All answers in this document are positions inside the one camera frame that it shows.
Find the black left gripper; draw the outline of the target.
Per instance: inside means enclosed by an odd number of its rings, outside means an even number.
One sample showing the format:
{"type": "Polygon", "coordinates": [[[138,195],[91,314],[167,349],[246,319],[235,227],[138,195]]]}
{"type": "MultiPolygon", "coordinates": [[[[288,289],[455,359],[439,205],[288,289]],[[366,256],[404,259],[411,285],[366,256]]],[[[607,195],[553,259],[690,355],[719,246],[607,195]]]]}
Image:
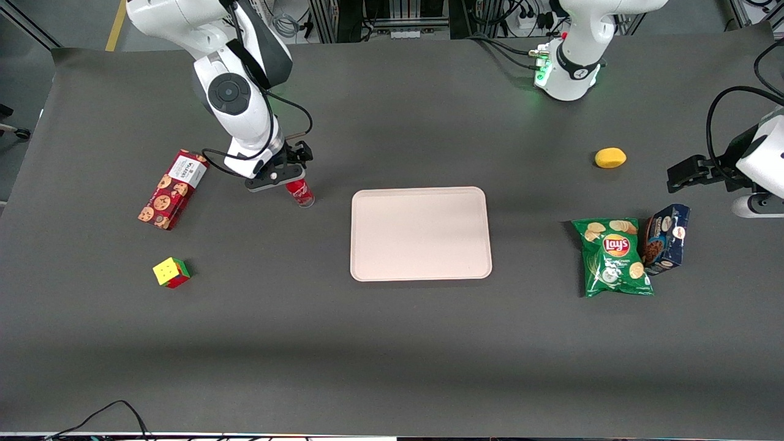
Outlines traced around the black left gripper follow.
{"type": "Polygon", "coordinates": [[[734,137],[723,154],[714,154],[711,160],[702,154],[694,154],[678,162],[667,170],[667,190],[669,194],[680,192],[686,187],[723,183],[727,192],[736,192],[742,188],[750,188],[751,192],[759,192],[761,187],[753,183],[745,173],[737,167],[737,161],[750,148],[759,126],[752,126],[734,137]]]}

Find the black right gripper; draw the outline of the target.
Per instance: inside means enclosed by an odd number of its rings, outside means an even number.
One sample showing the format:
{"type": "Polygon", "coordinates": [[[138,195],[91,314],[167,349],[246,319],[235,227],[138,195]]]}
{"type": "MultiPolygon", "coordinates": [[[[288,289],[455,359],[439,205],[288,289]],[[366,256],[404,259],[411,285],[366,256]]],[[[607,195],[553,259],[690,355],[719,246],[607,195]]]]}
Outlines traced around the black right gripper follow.
{"type": "Polygon", "coordinates": [[[304,176],[307,163],[314,159],[310,146],[305,141],[298,141],[293,146],[287,142],[282,149],[271,159],[269,165],[269,178],[272,181],[299,178],[304,176]]]}

